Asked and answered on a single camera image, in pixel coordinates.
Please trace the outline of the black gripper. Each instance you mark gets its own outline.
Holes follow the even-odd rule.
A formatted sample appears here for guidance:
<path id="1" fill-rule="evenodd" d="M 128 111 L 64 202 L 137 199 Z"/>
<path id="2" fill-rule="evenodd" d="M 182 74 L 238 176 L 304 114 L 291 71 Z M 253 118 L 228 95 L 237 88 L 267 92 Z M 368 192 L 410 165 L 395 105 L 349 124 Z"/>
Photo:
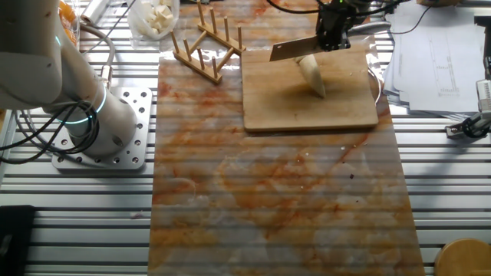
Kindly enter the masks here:
<path id="1" fill-rule="evenodd" d="M 323 51 L 344 50 L 351 47 L 348 33 L 343 32 L 348 17 L 346 2 L 319 2 L 316 35 L 318 46 Z M 333 37 L 340 36 L 334 44 Z"/>

